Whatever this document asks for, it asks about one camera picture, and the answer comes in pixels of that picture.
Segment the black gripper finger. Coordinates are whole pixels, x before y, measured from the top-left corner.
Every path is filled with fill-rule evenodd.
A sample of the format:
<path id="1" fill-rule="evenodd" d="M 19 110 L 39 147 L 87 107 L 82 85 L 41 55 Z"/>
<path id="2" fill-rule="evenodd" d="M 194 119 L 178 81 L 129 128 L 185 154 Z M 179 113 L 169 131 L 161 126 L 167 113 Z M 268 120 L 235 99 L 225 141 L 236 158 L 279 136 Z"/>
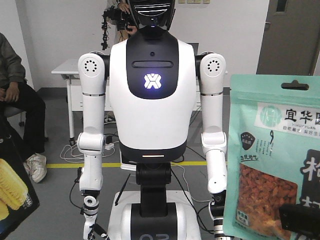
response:
<path id="1" fill-rule="evenodd" d="M 281 227 L 295 233 L 319 233 L 320 210 L 300 204 L 285 203 L 279 208 Z"/>

